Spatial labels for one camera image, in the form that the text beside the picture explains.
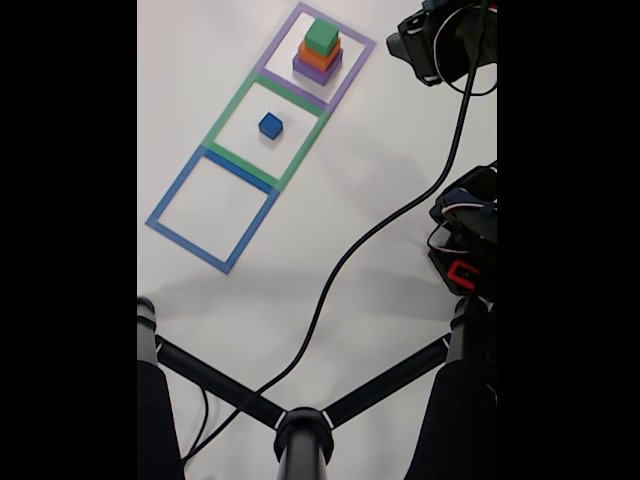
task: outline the stacked blocks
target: stacked blocks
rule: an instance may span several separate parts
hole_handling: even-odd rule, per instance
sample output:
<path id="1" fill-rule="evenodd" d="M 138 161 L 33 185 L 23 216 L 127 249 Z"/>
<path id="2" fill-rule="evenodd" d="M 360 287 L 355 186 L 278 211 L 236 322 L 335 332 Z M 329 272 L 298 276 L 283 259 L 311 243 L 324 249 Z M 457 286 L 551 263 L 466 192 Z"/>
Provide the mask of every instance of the stacked blocks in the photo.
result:
<path id="1" fill-rule="evenodd" d="M 293 69 L 320 85 L 326 85 L 342 62 L 338 28 L 317 18 L 298 48 Z"/>
<path id="2" fill-rule="evenodd" d="M 262 133 L 271 140 L 275 140 L 276 137 L 280 135 L 280 132 L 282 132 L 282 120 L 269 112 L 260 120 L 259 127 Z"/>

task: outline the purple block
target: purple block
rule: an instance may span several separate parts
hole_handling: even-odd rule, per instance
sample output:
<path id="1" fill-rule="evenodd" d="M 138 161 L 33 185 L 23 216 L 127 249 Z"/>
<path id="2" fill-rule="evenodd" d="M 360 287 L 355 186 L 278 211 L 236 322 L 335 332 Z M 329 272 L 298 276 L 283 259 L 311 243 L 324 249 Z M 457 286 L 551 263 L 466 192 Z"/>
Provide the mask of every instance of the purple block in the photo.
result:
<path id="1" fill-rule="evenodd" d="M 297 54 L 293 59 L 293 69 L 296 72 L 301 73 L 305 77 L 310 78 L 314 82 L 319 83 L 320 85 L 326 85 L 331 78 L 331 75 L 333 75 L 333 72 L 335 72 L 336 69 L 340 66 L 340 63 L 342 63 L 343 51 L 344 50 L 341 48 L 338 52 L 338 55 L 336 55 L 336 58 L 333 59 L 333 62 L 331 62 L 331 65 L 329 65 L 329 68 L 327 68 L 326 72 L 321 72 L 316 67 L 309 65 Z"/>

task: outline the blue cube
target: blue cube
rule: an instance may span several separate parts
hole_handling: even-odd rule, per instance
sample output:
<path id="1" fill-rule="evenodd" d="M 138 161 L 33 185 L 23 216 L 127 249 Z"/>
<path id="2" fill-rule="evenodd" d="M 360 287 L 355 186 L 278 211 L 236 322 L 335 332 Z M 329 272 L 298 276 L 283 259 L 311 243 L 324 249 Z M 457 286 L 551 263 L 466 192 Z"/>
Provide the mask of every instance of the blue cube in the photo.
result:
<path id="1" fill-rule="evenodd" d="M 271 140 L 275 140 L 282 131 L 282 121 L 269 112 L 260 121 L 260 131 Z"/>

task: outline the red part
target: red part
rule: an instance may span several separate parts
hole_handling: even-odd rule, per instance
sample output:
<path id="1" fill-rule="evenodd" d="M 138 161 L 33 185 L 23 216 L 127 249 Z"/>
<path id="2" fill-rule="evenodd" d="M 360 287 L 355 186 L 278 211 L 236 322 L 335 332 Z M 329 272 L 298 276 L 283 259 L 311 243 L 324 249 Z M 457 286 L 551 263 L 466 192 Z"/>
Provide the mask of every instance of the red part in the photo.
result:
<path id="1" fill-rule="evenodd" d="M 475 267 L 472 267 L 468 263 L 463 262 L 462 260 L 454 260 L 451 266 L 449 267 L 449 271 L 447 272 L 447 278 L 452 282 L 457 283 L 458 285 L 474 291 L 476 289 L 476 284 L 471 280 L 467 280 L 466 278 L 462 278 L 456 274 L 456 270 L 458 267 L 462 267 L 465 270 L 470 271 L 471 273 L 480 274 L 480 270 Z"/>

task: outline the green cube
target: green cube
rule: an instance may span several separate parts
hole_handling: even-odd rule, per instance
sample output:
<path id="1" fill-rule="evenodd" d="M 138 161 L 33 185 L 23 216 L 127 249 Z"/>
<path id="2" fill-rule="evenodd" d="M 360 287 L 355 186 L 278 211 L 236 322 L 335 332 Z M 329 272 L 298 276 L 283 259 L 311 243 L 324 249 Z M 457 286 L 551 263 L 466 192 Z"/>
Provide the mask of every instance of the green cube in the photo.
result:
<path id="1" fill-rule="evenodd" d="M 326 57 L 338 41 L 338 27 L 321 18 L 316 18 L 304 41 L 308 48 Z"/>

